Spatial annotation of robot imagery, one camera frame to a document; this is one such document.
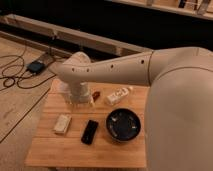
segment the black phone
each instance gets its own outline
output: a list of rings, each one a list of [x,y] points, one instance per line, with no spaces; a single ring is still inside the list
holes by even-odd
[[[81,142],[88,145],[92,144],[97,127],[98,122],[89,120],[84,130],[83,136],[81,137]]]

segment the black device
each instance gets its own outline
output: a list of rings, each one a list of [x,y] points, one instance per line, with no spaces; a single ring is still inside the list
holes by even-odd
[[[95,135],[97,127],[98,127],[98,122],[89,120],[84,130],[83,136],[81,138],[81,142],[88,145],[92,144],[93,137]]]
[[[27,71],[37,75],[44,71],[54,61],[55,59],[51,55],[44,53],[37,60],[28,64]]]
[[[45,69],[45,65],[39,61],[33,61],[27,66],[27,71],[33,74],[39,74]]]

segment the table leg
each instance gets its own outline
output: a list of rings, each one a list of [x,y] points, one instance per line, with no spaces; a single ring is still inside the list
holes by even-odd
[[[48,167],[48,169],[49,169],[50,171],[58,171],[58,170],[56,169],[56,167]]]

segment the power adapter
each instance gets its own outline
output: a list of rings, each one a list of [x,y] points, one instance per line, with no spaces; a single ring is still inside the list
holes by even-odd
[[[45,65],[39,61],[33,61],[27,66],[27,71],[33,74],[39,74],[45,69]]]
[[[51,65],[55,59],[48,53],[42,54],[37,60],[31,62],[27,66],[27,71],[32,74],[40,74],[44,71],[49,65]]]

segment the floor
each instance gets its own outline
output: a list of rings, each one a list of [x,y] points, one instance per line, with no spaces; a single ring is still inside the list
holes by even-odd
[[[11,58],[3,59],[3,55],[21,54],[24,46],[0,37],[0,68]],[[38,58],[43,52],[27,47],[24,54],[26,63]],[[51,70],[55,71],[59,63],[51,65]],[[24,82],[26,85],[35,85],[40,80],[51,76],[51,72],[45,71],[38,78]],[[48,171],[47,168],[27,167],[24,164],[25,157],[31,144],[31,140],[36,130],[40,118],[42,106],[45,100],[51,80],[35,89],[21,90],[13,86],[4,91],[0,91],[0,171]],[[142,169],[71,169],[58,168],[58,170],[72,171],[136,171]]]

